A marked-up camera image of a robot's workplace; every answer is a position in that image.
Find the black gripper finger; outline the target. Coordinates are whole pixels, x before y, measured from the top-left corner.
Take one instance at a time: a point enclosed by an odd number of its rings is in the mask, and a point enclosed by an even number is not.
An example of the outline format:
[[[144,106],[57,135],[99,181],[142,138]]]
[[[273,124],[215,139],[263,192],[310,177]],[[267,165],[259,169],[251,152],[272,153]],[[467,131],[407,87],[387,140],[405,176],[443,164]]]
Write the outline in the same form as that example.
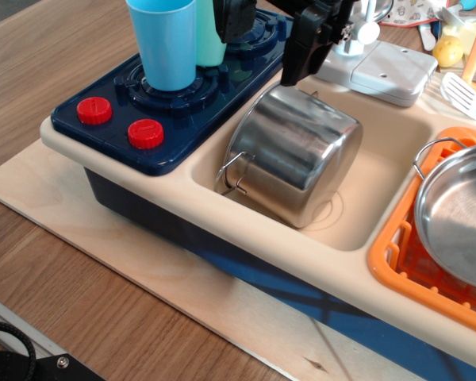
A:
[[[230,43],[251,30],[255,20],[256,0],[213,0],[217,35]]]
[[[294,37],[286,41],[282,58],[282,77],[280,84],[284,87],[295,86],[304,78],[315,75],[325,61],[332,43],[305,46]]]

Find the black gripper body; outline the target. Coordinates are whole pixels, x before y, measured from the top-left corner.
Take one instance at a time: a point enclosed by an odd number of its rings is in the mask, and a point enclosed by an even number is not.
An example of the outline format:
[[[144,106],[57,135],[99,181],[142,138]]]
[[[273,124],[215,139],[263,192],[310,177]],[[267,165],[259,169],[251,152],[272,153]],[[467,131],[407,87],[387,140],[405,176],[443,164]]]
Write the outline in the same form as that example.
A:
[[[338,44],[347,34],[355,1],[269,1],[294,19],[290,41]]]

